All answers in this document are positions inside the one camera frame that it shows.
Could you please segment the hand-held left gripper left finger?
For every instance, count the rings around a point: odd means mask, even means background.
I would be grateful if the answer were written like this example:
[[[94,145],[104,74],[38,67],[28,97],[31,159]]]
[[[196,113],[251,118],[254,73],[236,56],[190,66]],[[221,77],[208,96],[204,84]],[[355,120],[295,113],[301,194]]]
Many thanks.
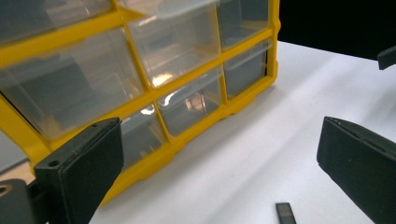
[[[123,167],[118,118],[98,121],[35,166],[49,224],[88,224]]]

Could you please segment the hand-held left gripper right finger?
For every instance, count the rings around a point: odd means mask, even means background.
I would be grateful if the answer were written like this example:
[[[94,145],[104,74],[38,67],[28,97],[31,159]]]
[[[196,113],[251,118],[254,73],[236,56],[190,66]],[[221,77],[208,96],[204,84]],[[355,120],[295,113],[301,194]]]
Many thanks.
[[[326,117],[317,161],[375,224],[396,224],[396,143],[350,121]]]

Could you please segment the small black rectangular stick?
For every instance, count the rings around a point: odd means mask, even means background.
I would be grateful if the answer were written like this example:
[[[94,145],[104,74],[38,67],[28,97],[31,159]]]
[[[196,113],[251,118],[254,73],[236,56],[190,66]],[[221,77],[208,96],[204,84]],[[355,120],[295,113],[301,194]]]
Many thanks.
[[[277,203],[276,213],[280,224],[297,224],[289,203]]]

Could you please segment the clear plastic organizer drawer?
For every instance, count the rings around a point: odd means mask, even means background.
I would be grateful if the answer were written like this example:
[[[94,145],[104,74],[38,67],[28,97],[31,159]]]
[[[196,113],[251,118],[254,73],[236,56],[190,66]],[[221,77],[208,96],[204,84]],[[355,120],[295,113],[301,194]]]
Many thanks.
[[[151,87],[158,89],[217,58],[219,0],[119,0],[143,15],[128,30]]]

